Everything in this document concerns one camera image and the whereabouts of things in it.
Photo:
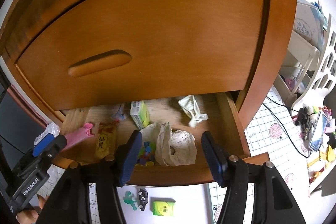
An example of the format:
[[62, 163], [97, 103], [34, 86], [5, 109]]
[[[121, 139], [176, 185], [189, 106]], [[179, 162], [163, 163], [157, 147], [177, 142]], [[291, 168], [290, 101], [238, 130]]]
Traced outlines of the person's left hand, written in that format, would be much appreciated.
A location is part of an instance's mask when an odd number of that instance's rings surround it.
[[[49, 199], [50, 196], [41, 196], [37, 194], [37, 199], [39, 203], [39, 212], [42, 211], [46, 201]], [[16, 216], [18, 223], [20, 224], [32, 224], [36, 223], [37, 219], [39, 218], [39, 213], [36, 211], [36, 207], [34, 209], [25, 209], [19, 212]]]

